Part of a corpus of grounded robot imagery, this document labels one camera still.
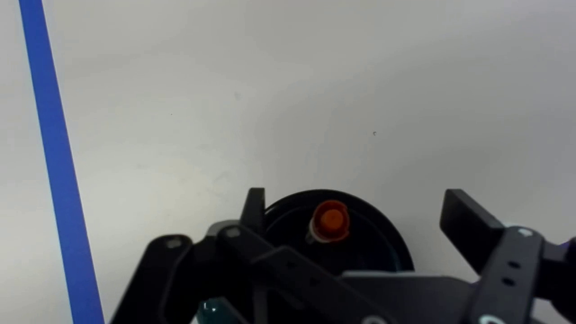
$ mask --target orange cap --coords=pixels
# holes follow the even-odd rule
[[[310,233],[317,242],[342,242],[349,234],[349,215],[346,204],[326,200],[317,206],[310,222]]]

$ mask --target bolt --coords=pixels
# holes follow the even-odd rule
[[[239,229],[236,229],[236,227],[227,229],[223,234],[227,238],[239,238],[241,236]]]
[[[180,238],[171,238],[166,242],[166,249],[173,251],[173,249],[178,249],[182,247],[182,240]]]
[[[387,324],[387,323],[378,315],[369,315],[362,319],[362,324]]]
[[[495,315],[482,315],[479,324],[506,324],[500,317]]]
[[[529,229],[518,229],[518,233],[524,236],[524,238],[531,238],[535,233],[529,231]]]

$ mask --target screw hole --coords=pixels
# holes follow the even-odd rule
[[[385,324],[382,317],[371,315],[362,321],[362,324]]]
[[[531,236],[535,236],[535,233],[533,233],[533,231],[529,231],[529,229],[518,229],[518,233],[520,233],[520,236],[524,236],[524,238],[531,238]]]
[[[166,249],[175,251],[180,249],[184,245],[184,242],[180,238],[171,238],[166,242]]]
[[[225,234],[227,238],[230,238],[230,240],[236,240],[236,238],[241,236],[239,229],[236,229],[236,227],[227,229],[223,234]]]
[[[509,269],[520,269],[520,263],[517,263],[517,261],[509,261],[508,265],[509,265]]]
[[[506,323],[495,315],[482,315],[479,319],[479,324],[506,324]]]
[[[513,279],[509,279],[509,278],[504,278],[502,283],[504,283],[506,287],[517,287],[517,283],[515,283]]]

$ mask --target blue tape line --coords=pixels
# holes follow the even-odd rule
[[[103,324],[83,207],[41,0],[20,0],[74,324]]]

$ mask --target white surface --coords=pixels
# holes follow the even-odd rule
[[[473,279],[437,229],[446,188],[574,236],[574,2],[45,6],[106,319],[151,238],[200,240],[254,186],[365,198],[425,274]]]

